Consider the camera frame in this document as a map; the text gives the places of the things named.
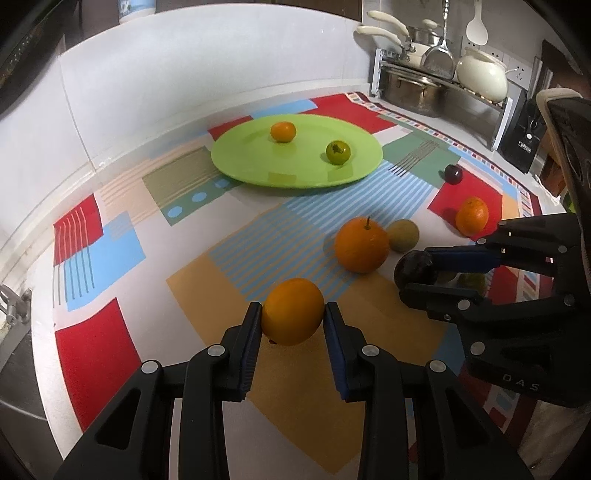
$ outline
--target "green tomato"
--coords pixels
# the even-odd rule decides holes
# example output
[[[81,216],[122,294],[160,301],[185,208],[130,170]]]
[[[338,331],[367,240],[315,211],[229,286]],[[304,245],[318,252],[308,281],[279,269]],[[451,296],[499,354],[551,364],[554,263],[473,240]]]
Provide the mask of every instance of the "green tomato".
[[[342,165],[351,157],[351,148],[342,140],[330,142],[326,147],[326,156],[334,165]]]

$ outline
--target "green patch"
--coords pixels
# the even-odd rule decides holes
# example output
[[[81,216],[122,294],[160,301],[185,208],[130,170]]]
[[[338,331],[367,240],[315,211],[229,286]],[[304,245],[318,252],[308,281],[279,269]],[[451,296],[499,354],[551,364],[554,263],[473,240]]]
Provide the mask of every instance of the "green patch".
[[[448,148],[449,147],[449,144],[447,142],[445,142],[445,140],[443,140],[441,138],[434,137],[430,133],[425,132],[424,130],[419,130],[417,127],[413,127],[412,125],[410,125],[410,124],[408,124],[406,122],[397,121],[394,118],[390,118],[390,117],[388,117],[386,115],[378,115],[378,116],[382,120],[387,120],[388,122],[392,122],[394,125],[400,125],[401,127],[404,127],[406,129],[410,130],[411,132],[420,135],[425,140],[433,140],[434,142],[437,142],[440,147],[443,147],[443,148]]]
[[[190,192],[176,198],[172,203],[162,207],[160,211],[168,224],[172,226],[240,184],[239,181],[218,174]]]
[[[444,182],[445,167],[460,160],[460,156],[447,147],[445,142],[415,129],[408,135],[384,145],[382,151],[384,160],[413,173],[439,189]]]
[[[144,176],[150,195],[162,209],[219,175],[207,148],[199,148]]]

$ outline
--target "tangerine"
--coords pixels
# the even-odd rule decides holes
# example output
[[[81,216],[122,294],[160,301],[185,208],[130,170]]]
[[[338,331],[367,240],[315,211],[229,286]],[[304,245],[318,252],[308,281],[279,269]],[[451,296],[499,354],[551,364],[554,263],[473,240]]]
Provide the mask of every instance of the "tangerine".
[[[484,230],[488,223],[488,207],[484,200],[470,197],[457,211],[456,228],[464,236],[471,237]]]
[[[335,237],[339,263],[355,273],[377,270],[388,258],[388,234],[369,217],[358,217],[344,224]]]
[[[267,338],[292,346],[310,338],[324,316],[324,297],[305,278],[291,278],[277,285],[262,306],[261,327]]]
[[[271,126],[271,137],[279,143],[291,142],[296,137],[296,126],[291,122],[277,122]]]

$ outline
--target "pot handle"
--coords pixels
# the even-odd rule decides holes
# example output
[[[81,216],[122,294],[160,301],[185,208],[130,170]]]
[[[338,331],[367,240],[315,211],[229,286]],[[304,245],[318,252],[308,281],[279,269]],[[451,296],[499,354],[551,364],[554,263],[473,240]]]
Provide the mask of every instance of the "pot handle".
[[[406,28],[406,25],[404,25],[398,18],[379,10],[370,10],[368,12],[368,17],[380,22],[388,22],[389,24],[394,25],[404,37],[410,38],[408,28]]]
[[[429,20],[428,18],[425,18],[421,23],[425,28],[428,28],[429,30],[435,30],[439,26],[437,22]]]
[[[370,27],[369,25],[360,25],[357,28],[355,28],[355,31],[357,33],[361,33],[362,35],[376,35],[378,37],[386,37],[394,44],[396,44],[398,47],[402,47],[402,42],[400,41],[398,36],[384,28]]]

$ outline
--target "white ladle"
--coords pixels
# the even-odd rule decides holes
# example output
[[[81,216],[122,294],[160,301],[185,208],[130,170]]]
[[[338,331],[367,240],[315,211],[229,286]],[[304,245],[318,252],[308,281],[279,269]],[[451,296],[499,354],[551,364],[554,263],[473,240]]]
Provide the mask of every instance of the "white ladle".
[[[362,34],[362,35],[373,35],[376,37],[385,37],[389,41],[394,43],[396,46],[402,48],[402,42],[400,41],[398,36],[392,32],[389,32],[385,28],[371,27],[369,25],[360,25],[357,28],[355,28],[355,31],[357,33]]]
[[[482,0],[474,0],[474,19],[466,27],[468,40],[476,45],[486,45],[488,32],[482,23]]]

